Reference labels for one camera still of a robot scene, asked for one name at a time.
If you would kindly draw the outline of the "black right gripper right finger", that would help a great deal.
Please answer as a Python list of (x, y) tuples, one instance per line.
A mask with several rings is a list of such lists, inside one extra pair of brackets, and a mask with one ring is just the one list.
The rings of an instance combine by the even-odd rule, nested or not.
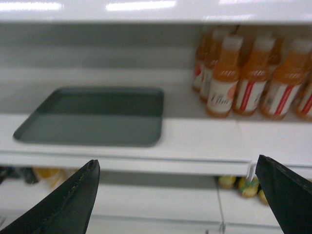
[(312, 183), (264, 155), (258, 158), (255, 174), (283, 233), (310, 234)]

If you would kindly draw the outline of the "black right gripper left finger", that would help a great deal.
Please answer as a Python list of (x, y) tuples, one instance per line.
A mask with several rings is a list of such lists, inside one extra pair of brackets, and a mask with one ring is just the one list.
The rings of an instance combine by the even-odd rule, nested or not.
[(2, 234), (84, 234), (98, 192), (100, 165), (90, 160)]

